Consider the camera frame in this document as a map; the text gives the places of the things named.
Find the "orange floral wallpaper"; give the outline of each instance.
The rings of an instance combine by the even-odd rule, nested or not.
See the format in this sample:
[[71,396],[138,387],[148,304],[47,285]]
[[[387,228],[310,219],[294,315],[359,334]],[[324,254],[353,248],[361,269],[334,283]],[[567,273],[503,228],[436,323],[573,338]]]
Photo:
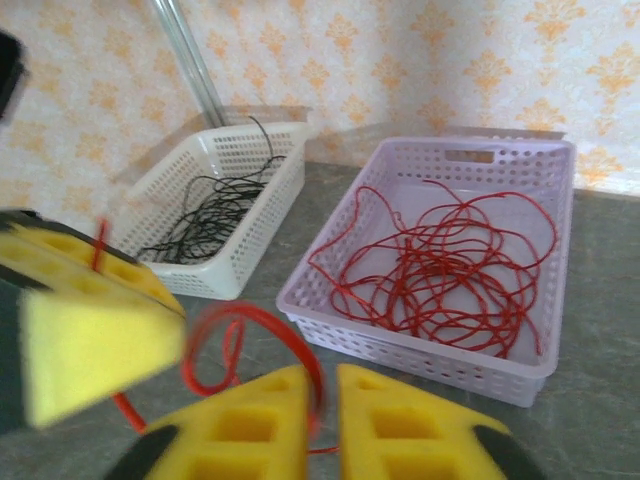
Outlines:
[[448,125],[561,131],[577,187],[640,195],[637,0],[182,4],[223,104],[308,115],[313,160]]
[[[311,160],[451,125],[562,131],[577,187],[640,195],[640,1],[179,3],[229,121],[307,119]],[[204,128],[148,0],[0,0],[0,28],[30,70],[0,205],[90,231],[114,185]]]
[[0,124],[0,207],[92,232],[114,186],[203,128],[146,0],[0,0],[0,28],[25,45],[29,70]]

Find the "tangled wire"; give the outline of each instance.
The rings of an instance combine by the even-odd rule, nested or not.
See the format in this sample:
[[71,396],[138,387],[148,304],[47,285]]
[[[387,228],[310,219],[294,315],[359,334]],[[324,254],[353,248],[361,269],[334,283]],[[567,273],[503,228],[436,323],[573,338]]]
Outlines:
[[[262,131],[269,147],[270,156],[264,165],[241,177],[201,175],[192,178],[185,188],[181,216],[159,242],[141,248],[136,258],[177,265],[194,264],[214,257],[224,247],[267,185],[262,181],[262,174],[275,160],[285,158],[275,155],[265,129],[255,118],[250,118]],[[189,210],[194,185],[204,181],[210,183],[211,193],[195,209]]]
[[[309,264],[332,285],[333,308],[350,320],[469,351],[491,352],[499,358],[507,358],[522,325],[527,324],[540,354],[538,332],[529,312],[538,297],[541,264],[557,243],[552,218],[518,192],[462,201],[443,184],[425,182],[445,189],[453,202],[430,208],[412,226],[405,224],[377,190],[369,186],[357,189],[351,223],[309,257]],[[358,248],[337,275],[331,275],[321,266],[326,264],[322,254],[328,255],[334,245],[344,249],[343,241],[354,234],[358,224],[364,195],[383,202],[394,232]],[[533,205],[552,231],[551,244],[542,255],[525,235],[492,225],[481,209],[490,199],[512,201],[514,197]],[[530,261],[516,261],[515,255],[507,253],[514,246],[519,258],[529,257]],[[395,262],[383,270],[381,255],[389,252]]]

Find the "wire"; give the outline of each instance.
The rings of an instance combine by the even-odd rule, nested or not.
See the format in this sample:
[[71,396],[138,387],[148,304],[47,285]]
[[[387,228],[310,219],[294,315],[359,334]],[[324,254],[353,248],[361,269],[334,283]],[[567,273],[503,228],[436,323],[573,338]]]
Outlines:
[[[182,211],[179,218],[166,234],[152,246],[141,248],[138,260],[172,263],[197,264],[215,256],[226,244],[239,223],[246,216],[267,183],[262,181],[265,171],[273,162],[286,158],[276,155],[273,144],[262,124],[249,117],[257,125],[266,139],[269,158],[262,167],[239,177],[216,178],[200,175],[192,178],[185,187]],[[189,209],[195,200],[194,191],[201,196],[211,193],[194,209]]]
[[[108,232],[108,221],[106,218],[101,218],[98,222],[98,233],[96,235],[94,252],[91,259],[91,268],[98,273],[100,272],[100,259],[106,245]],[[219,384],[211,386],[203,385],[196,378],[195,374],[197,354],[212,330],[229,318],[231,318],[232,321],[225,332],[222,344],[223,359],[227,373]],[[314,393],[314,401],[309,413],[310,434],[313,437],[320,428],[320,421],[326,410],[326,386],[322,366],[309,346],[291,327],[274,315],[253,305],[231,302],[222,306],[211,304],[203,310],[200,317],[196,320],[196,326],[187,341],[185,349],[181,366],[181,373],[185,384],[198,395],[210,396],[226,390],[231,385],[238,385],[240,383],[236,372],[244,344],[244,333],[247,321],[257,323],[281,340],[298,357],[307,370]],[[142,434],[146,429],[146,422],[131,402],[129,402],[126,395],[118,392],[112,396],[112,399],[133,429]],[[328,447],[309,450],[309,454],[334,453],[337,451],[338,447]]]
[[[93,255],[91,257],[91,270],[97,273],[100,273],[101,270],[102,265],[100,260],[102,259],[103,252],[107,244],[106,239],[108,234],[109,222],[106,217],[102,217],[98,220],[98,231],[93,245]],[[125,394],[118,392],[112,395],[111,398],[122,414],[127,418],[127,420],[129,420],[129,423],[131,423],[134,430],[136,432],[143,431],[146,426],[145,421],[140,414],[138,414],[133,405],[131,405]]]
[[[330,282],[332,307],[352,321],[498,358],[508,357],[526,324],[539,355],[539,335],[529,311],[538,297],[541,264],[557,243],[552,218],[518,192],[462,201],[442,183],[425,182],[444,189],[452,203],[426,210],[411,226],[375,188],[356,190],[349,225],[308,260]],[[524,235],[494,226],[480,208],[483,202],[513,197],[531,204],[547,222],[552,240],[544,254],[539,255]],[[338,261],[340,268],[335,262],[333,269],[323,266],[346,256],[344,245],[356,241],[355,235],[362,231],[362,210],[370,210],[375,201],[382,202],[393,233],[357,248]],[[518,256],[530,261],[516,261],[509,253],[515,251],[514,245],[519,247]],[[389,265],[385,263],[389,258],[395,261],[384,269],[381,266]]]

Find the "basket handle hole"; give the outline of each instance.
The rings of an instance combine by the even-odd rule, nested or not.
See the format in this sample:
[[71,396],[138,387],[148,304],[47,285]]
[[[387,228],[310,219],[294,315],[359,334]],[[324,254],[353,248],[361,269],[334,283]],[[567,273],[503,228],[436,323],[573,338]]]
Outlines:
[[494,153],[478,150],[445,150],[445,160],[465,163],[493,163]]

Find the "black wire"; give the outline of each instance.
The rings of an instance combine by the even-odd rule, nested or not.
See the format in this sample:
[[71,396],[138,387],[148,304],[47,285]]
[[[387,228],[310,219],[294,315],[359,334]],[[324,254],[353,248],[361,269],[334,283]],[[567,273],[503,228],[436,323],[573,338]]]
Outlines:
[[[264,165],[241,177],[200,175],[192,178],[185,187],[181,216],[158,243],[138,251],[138,260],[194,264],[212,258],[222,249],[267,185],[262,182],[263,173],[275,160],[286,158],[284,155],[275,155],[271,139],[262,124],[254,117],[249,118],[258,125],[269,147],[270,156]],[[195,209],[188,210],[194,185],[205,180],[211,183],[211,193]]]

